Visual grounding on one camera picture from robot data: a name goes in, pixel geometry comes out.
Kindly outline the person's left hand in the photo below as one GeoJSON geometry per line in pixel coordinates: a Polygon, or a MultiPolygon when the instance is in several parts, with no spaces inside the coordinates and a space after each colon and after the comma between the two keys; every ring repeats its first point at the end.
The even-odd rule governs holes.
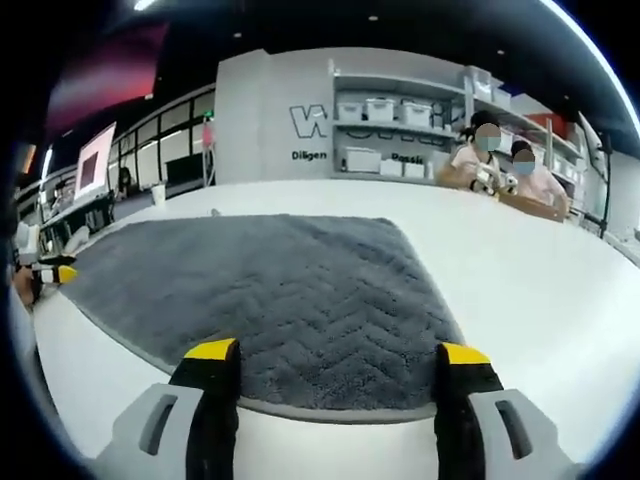
{"type": "Polygon", "coordinates": [[[36,273],[29,267],[20,266],[13,274],[13,285],[23,305],[30,309],[39,299],[42,283],[36,273]]]}

